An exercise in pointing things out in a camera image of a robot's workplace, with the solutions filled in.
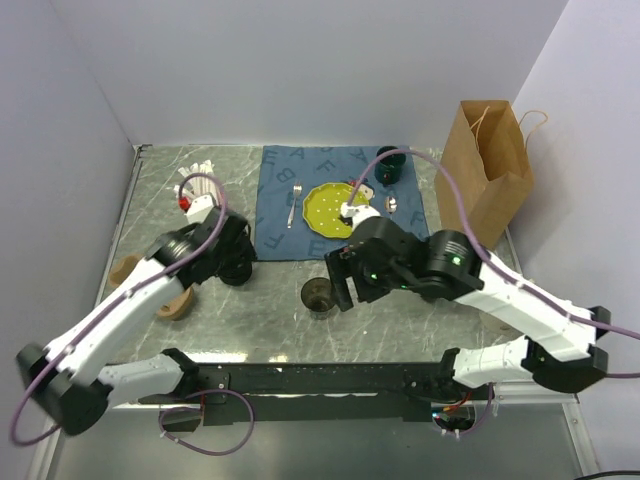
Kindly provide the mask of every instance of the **gray marble tabletop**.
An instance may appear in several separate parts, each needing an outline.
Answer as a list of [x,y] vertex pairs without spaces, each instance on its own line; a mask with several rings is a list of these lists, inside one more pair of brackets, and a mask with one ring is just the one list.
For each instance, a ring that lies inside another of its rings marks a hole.
[[[262,147],[147,147],[140,157],[143,163],[124,207],[114,262],[145,252],[159,234],[186,224],[173,186],[182,178],[178,168],[194,162],[211,159],[230,207],[253,224]],[[435,169],[416,160],[416,172],[434,232],[440,229]],[[513,266],[506,239],[496,253]],[[206,354],[215,362],[437,361],[451,347],[478,348],[510,339],[486,329],[472,308],[445,300],[429,304],[403,291],[348,312],[336,311],[328,320],[313,320],[300,301],[300,289],[317,276],[327,276],[324,262],[257,263],[252,279],[239,288],[211,279],[196,287],[196,302],[184,319],[150,319],[114,360],[135,361],[177,347],[192,355]]]

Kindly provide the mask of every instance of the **yellow-green plate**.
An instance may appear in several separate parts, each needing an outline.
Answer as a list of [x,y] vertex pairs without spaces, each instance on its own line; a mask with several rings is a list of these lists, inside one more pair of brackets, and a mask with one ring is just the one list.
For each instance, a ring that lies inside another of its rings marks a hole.
[[[327,238],[349,238],[352,228],[340,221],[340,205],[349,200],[353,187],[346,183],[325,183],[309,192],[302,203],[302,217],[309,228]],[[361,192],[354,205],[369,205]]]

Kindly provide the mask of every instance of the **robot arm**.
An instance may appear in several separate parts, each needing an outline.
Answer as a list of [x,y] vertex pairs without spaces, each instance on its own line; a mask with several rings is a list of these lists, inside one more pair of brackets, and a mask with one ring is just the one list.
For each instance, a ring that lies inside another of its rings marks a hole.
[[121,403],[153,394],[183,396],[193,391],[198,366],[177,349],[139,362],[106,364],[134,329],[190,285],[212,276],[229,285],[242,285],[249,279],[255,251],[246,219],[234,212],[227,211],[220,235],[200,256],[129,295],[72,351],[68,351],[68,345],[115,298],[195,251],[210,236],[219,216],[219,208],[210,208],[202,223],[161,235],[125,282],[79,324],[45,348],[30,344],[20,351],[16,360],[25,386],[54,358],[67,353],[32,395],[67,434],[84,432],[107,409]]
[[439,231],[422,242],[370,206],[344,204],[341,216],[354,228],[349,244],[325,257],[341,310],[353,307],[346,284],[352,277],[360,302],[405,289],[427,301],[444,298],[475,307],[523,333],[502,345],[445,352],[443,362],[446,358],[456,383],[477,388],[489,382],[533,379],[551,390],[577,393],[606,375],[607,353],[595,345],[604,331],[572,322],[521,286],[530,285],[585,319],[609,323],[606,309],[585,309],[556,299],[487,252],[492,263],[518,280],[516,285],[506,282],[460,232]]

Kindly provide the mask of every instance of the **black cup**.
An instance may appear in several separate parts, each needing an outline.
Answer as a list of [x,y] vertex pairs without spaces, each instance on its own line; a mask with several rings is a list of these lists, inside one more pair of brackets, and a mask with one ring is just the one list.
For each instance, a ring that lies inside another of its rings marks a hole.
[[302,303],[309,310],[311,318],[325,320],[331,314],[335,302],[331,298],[331,281],[328,278],[312,278],[302,286]]
[[[390,150],[396,150],[398,147],[386,146],[378,150],[377,156],[382,155]],[[375,177],[382,185],[392,185],[400,180],[402,175],[402,167],[407,161],[407,156],[404,153],[396,153],[389,155],[387,158],[378,162],[375,168]]]

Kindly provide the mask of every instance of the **silver fork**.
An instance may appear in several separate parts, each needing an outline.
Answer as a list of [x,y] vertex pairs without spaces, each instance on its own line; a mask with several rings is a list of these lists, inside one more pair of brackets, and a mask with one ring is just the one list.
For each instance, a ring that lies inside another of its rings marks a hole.
[[293,223],[293,214],[296,211],[296,200],[302,194],[302,183],[300,180],[296,181],[296,184],[293,186],[293,205],[291,205],[291,211],[289,212],[289,219],[287,220],[287,228],[291,228],[291,224]]

